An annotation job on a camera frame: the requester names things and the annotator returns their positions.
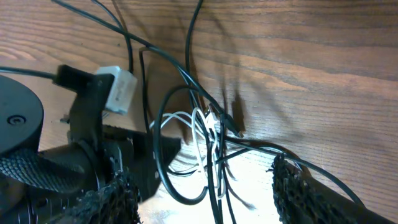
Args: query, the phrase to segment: tangled cables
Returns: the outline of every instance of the tangled cables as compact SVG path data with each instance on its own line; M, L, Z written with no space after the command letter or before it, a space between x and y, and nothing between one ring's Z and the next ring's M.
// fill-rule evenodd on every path
M125 36L126 43L127 43L127 49L128 49L128 54L129 54L129 69L132 72L132 47L130 40L135 40L142 44L144 47L139 49L139 60L140 60L140 66L141 66L141 73L142 73L142 101L143 101L143 110L144 110L144 121L146 124L146 131L148 135L152 138L153 140L153 146L154 146L154 155L156 159L156 164L157 168L159 171L159 176L167 189L168 193L178 202L183 203L185 205L195 205L201 202L207 195L207 192L209 192L210 195L210 202L211 202L211 208L213 211L213 216L215 218L216 223L223 223L223 217L222 217L222 204L221 204L221 198L225 195L229 212L231 214L231 219L233 223L236 223L234 214L233 214L233 209L231 206L231 201L229 199L229 192L228 192L228 177L225 172L225 166L224 163L232 159L236 156L239 156L243 153L249 152L251 150L259 151L262 153L270 154L273 156L278 156L279 154L284 154L284 157L288 160L293 161L296 166L299 169L302 169L302 167L308 167L310 169L313 169L330 180L332 180L336 185L338 185L340 188L344 190L345 193L348 194L349 197L352 198L352 200L358 204L363 205L362 201L358 198L358 196L355 195L355 193L348 188L347 185L342 183L339 179L337 179L334 175L330 174L329 172L321 169L320 167L311 164L307 161L303 161L299 159L297 156L293 155L290 153L288 150L286 150L284 147L273 144L273 143L267 143L263 146L257 146L253 147L250 144L247 144L245 140L238 139L238 138L231 138L226 135L227 130L231 131L235 136L241 136L240 130L235 124L233 118L218 104L218 102L199 84L199 82L194 79L190 75L190 39L192 36L192 31L193 27L196 21L196 18L198 16L199 10L201 8L203 0L199 0L197 7L195 9L195 12L193 14L189 29L188 29L188 34L187 34L187 39L186 39L186 44L185 44L185 67L175 58L173 58L170 54L168 54L166 51L158 48L154 44L130 33L127 31L125 27L122 26L120 21L114 16L109 9L107 9L103 4L98 2L97 0L93 0L93 2L97 5L99 5L101 8L103 8L115 21L115 23L118 26L114 26L99 17L96 17L88 12L85 12L81 9L75 8L71 6L70 4L67 4L61 0L52 0L54 3L57 3L58 5L75 12L85 18L91 19L94 22L97 22L101 24L102 26L105 26L115 32L118 32ZM143 53L149 51L152 53L155 53L157 55L160 55L162 58L166 59L169 61L181 74L182 78L184 79L186 85L183 86L176 86L172 88L166 95L165 98L160 106L160 109L157 113L155 121L153 121L151 124L149 124L149 120L147 117L147 105L148 105L148 99L147 99L147 88L146 88L146 81L145 81L145 68L144 68L144 58L143 58ZM9 72L9 73L21 73L25 75L33 75L33 76L38 76L38 77L44 77L44 78L51 78L51 74L47 73L41 73L41 72L36 72L32 70L22 70L22 69L17 69L17 68L7 68L7 67L0 67L0 72ZM178 91L182 90L188 90L189 93L189 100L190 100L190 105L192 107L192 113L186 113L186 112L176 112L176 113L164 113L165 107L167 105L167 102L169 101L170 97ZM199 103L199 96L206 98L210 104L211 107L214 108L215 112L210 112L209 114L206 114L203 112L203 108L201 107L201 104ZM162 158L162 143L160 141L160 130L162 127L170 121L172 118L177 118L180 121L184 122L186 125L191 127L192 129L192 134L193 134L193 145L196 147L195 154L197 155L197 165L190 170L186 170L184 172L176 172L173 170L171 167L166 167L163 160L160 159ZM202 159L202 155L200 154L200 150L198 148L197 144L197 135L199 135L201 138L203 138L206 142L206 163L204 163ZM224 151L226 150L226 144L238 146L241 149L229 154L227 156L224 155ZM171 180L169 178L170 175L177 175L177 176L182 176L186 177L189 175L192 175L195 172L201 172L201 176L207 180L207 184L203 184L203 190L199 196L196 198L186 198L180 193L177 192L177 190L174 188L173 184L171 183Z

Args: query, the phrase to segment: black cord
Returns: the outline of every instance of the black cord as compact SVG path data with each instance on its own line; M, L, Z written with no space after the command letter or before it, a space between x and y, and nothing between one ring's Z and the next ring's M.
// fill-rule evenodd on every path
M218 148L218 158L223 157L223 152L224 152L224 136L225 136L225 126L224 126L224 115L221 115L221 121L220 121L220 148ZM217 194L220 197L222 194L221 191L221 180L223 179L223 167L224 167L224 162L222 162L219 165L218 169L218 183L220 183L220 187L218 188ZM220 213L221 221L223 221L223 203L221 199L218 199L218 212Z
M146 50L147 50L146 47L142 47L139 49L139 64L141 67L141 75L142 75L142 109L144 110L145 129L147 131L147 134L151 134L152 132L150 131L150 128L149 128L148 112L147 112L147 110L148 110L148 89L146 87L144 56L142 54Z
M29 75L29 76L33 76L33 77L49 78L51 80L55 78L55 75L51 74L51 73L23 69L23 68L0 67L0 73L13 73L13 74L20 74L20 75Z
M250 150L255 150L255 151L259 151L259 152L263 152L269 155L273 155L273 156L277 156L280 153L278 152L274 152L271 150L267 150L267 149L262 149L260 147L253 147L250 146L248 144L244 144L244 143L240 143L240 139L233 139L233 138L229 138L226 136L225 139L226 142L230 143L230 144L234 144L235 146L240 146L240 147L245 147L247 149ZM359 197L346 185L344 184L339 178L335 177L333 174L329 173L328 171L310 163L307 161L304 161L302 159L296 158L291 154L285 154L286 159L289 159L291 161L294 161L300 165L303 165L305 167L308 167L309 169L313 169L317 172L319 172L320 174L324 175L326 178L330 179L333 183L335 183L339 188L341 188L352 200L353 202L357 203L358 205L362 205L363 207L365 207L364 203L361 201L361 199L359 199Z
M196 172L196 170L183 173L183 172L174 172L174 171L172 171L171 169L167 169L167 172L168 172L169 174L174 175L174 176L177 176L177 177L189 177L189 176L191 176L192 174L194 174L194 173Z
M218 210L216 192L214 189L213 169L211 168L212 163L213 162L211 161L211 147L207 147L207 183L209 188L210 204L216 224L222 224L223 220L220 215L220 211Z
M232 203L231 203L231 199L229 197L229 181L228 181L228 177L226 175L225 172L225 165L223 164L223 174L224 174L224 181L225 181L225 197L226 197L226 203L228 205L228 210L229 210L229 214L231 215L231 219L232 219L232 224L236 224L236 220L235 220L235 215L234 215L234 211L232 209Z
M162 143L160 141L160 125L162 122L162 117L164 113L164 109L166 107L167 102L169 101L170 97L177 91L183 90L183 89L189 89L189 90L194 90L198 91L195 87L184 85L184 86L176 86L172 88L165 96L162 104L160 105L159 112L157 114L156 120L155 120L155 126L154 126L154 153L155 153L155 161L156 161L156 166L157 170L159 171L159 176L160 179L162 180L166 190L168 193L178 202L185 204L185 205L196 205L199 202L201 202L207 194L208 187L204 187L202 193L197 197L197 198L186 198L182 196L180 193L177 192L177 190L174 188L173 184L170 181L170 178L167 175L167 168L165 168L165 164L163 162L163 155L162 155Z
M198 17L199 10L201 8L202 3L203 3L203 0L198 1L197 7L195 9L195 12L193 13L191 23L188 28L187 38L185 39L185 68L187 69L188 72L190 72L190 70L191 70L189 57L190 57L190 46L191 46L191 39L192 39L191 36L192 36L192 32L193 32L193 26L195 25L195 21ZM190 95L191 105L194 104L193 101L197 101L197 96L195 94Z
M116 23L116 25L118 25L121 30L125 30L127 32L127 27L123 27L123 25L118 20L118 18L116 18L116 16L106 6L104 6L104 4L100 3L98 0L91 0L91 1L93 3L95 3L96 5L98 5L99 7L101 7L102 9L104 9L104 11L106 13L108 13L108 15L113 19L113 21ZM124 34L123 36L124 36L124 39L126 40L127 51L128 51L128 55L129 55L129 72L132 73L132 71L134 70L134 67L133 67L134 65L133 65L133 61L132 61L131 42L130 42L130 38L128 35Z

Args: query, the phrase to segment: white cable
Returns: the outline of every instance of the white cable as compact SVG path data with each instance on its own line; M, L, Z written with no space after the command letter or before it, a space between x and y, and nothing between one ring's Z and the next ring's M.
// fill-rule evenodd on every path
M184 124L188 125L188 127L192 128L192 125L187 120L185 120L182 117L178 116L178 114L182 114L182 115L188 116L189 118L192 119L190 114L188 114L187 112L183 112L183 111L178 111L178 112L175 112L175 113L165 113L165 114L163 114L163 117L164 118L168 117L168 118L162 122L162 124L160 125L160 128L163 128L167 124L167 122L169 122L173 118L179 119ZM149 125L149 128L152 129L154 127L154 125L155 125L155 121L151 122L151 124ZM202 137L203 139L205 138L205 136L203 135L203 132L200 129L196 129L195 131L200 135L200 137Z
M222 180L222 183L224 183L223 184L224 187L222 187L223 191L221 192L221 195L220 196L217 195L218 199L222 199L226 193L226 183L225 183L224 177L222 177L221 180Z
M217 158L217 156L216 156L216 148L217 148L217 142L218 142L218 136L217 136L217 132L216 132L216 127L213 125L213 127L211 127L211 129L213 130L213 132L214 132L214 143L213 143L213 147L211 148L211 159L212 159L212 162L213 162L213 165L212 165L212 169L213 169L213 172L215 173L215 177L216 177L216 185L214 186L214 188L215 189L218 189L219 187L220 187L220 180L219 180L219 178L218 178L218 170L220 169L220 165L216 165L216 158Z
M194 108L193 109L192 118L191 118L193 145L196 148L195 154L197 155L197 161L198 161L198 164L199 164L199 171L203 173L203 176L207 180L207 173L205 172L205 167L203 165L203 161L201 160L201 154L200 154L199 144L198 144L198 140L197 140L197 132L196 132L196 126L195 126L195 122L197 120L197 113L200 115L200 118L203 120L203 122L205 122L205 120L206 120L205 115L203 114L203 112L199 108ZM205 128L206 128L206 131L209 133L210 130L209 130L208 126L205 125Z

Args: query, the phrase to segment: white wire bundle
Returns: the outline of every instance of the white wire bundle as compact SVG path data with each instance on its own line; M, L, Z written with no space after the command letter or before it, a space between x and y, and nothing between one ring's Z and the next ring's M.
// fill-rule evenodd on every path
M203 120L203 123L205 124L205 129L208 132L209 136L212 136L211 135L211 131L214 134L215 138L214 139L211 138L210 141L213 142L213 147L211 148L211 155L212 155L211 159L213 161L213 164L215 164L216 160L218 159L218 157L216 155L216 148L219 145L218 135L217 135L217 132L216 132L216 127L215 127L215 125L210 126L210 124L208 122L206 122L205 115L204 115L204 113L202 112L201 109L194 108L193 111L192 111L192 115L188 114L187 112L183 112L183 111L178 111L178 112L175 112L175 113L164 113L163 114L163 118L167 118L167 119L165 119L162 122L162 124L160 125L160 128L163 128L173 118L180 120L181 122L183 122L184 124L186 124L188 127L191 128L192 136L193 136L193 145L195 147L195 154L196 154L196 157L197 157L197 164L195 164L195 166L189 168L188 170L184 170L184 171L175 171L171 167L170 167L170 169L172 171L174 171L174 172L190 172L190 171L198 170L199 172L201 172L203 174L203 177L204 177L204 179L202 179L203 180L203 184L207 185L207 178L208 177L207 177L207 173L205 172L205 165L206 164L203 163L203 160L201 158L200 149L199 149L199 145L198 145L197 134L200 137L202 137L203 139L205 138L205 136L203 135L202 130L199 128L200 125L199 125L199 122L197 121L197 114L199 114L199 117ZM184 115L184 116L190 118L191 119L191 123L189 123L189 121L187 121L186 119L182 118L179 115ZM155 121L151 122L149 127L152 129L154 125L155 125ZM216 179L215 188L218 189L219 187L221 187L221 183L220 183L220 180L218 178L218 169L220 169L220 165L212 166L212 168L213 168L213 173L215 173L215 179ZM223 183L223 191L222 191L222 194L218 197L219 199L223 198L224 195L225 195L225 192L226 192L225 180L224 180L224 178L222 176L221 176L221 180L222 180L222 183Z

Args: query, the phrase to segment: wooden desk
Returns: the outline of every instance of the wooden desk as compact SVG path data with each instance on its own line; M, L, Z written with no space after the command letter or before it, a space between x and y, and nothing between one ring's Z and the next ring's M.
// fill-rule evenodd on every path
M89 0L68 2L111 21ZM114 10L110 1L104 3ZM196 3L116 0L130 32L181 62ZM205 1L193 34L193 73L244 124L247 138L291 149L335 174L368 208L398 222L397 10L397 1ZM123 36L49 0L0 1L0 65L48 72L62 63L89 72L105 65L126 68L125 47ZM140 77L141 46L133 42L133 47ZM153 55L146 55L146 67L150 107L157 111L169 87L182 81ZM40 148L65 144L68 127L56 120L68 113L74 94L47 80L10 77L43 102ZM111 115L106 123L144 130L139 92L128 116ZM172 101L170 111L188 109L186 100ZM172 124L165 134L189 143L189 130L181 128ZM189 155L188 146L176 169L194 163ZM233 197L238 223L279 222L272 174L265 172L271 162L255 152L230 161L237 180L231 180L232 188L247 205ZM197 176L172 180L184 195L200 191ZM213 223L208 199L184 206L163 187L141 206L141 215L144 223Z

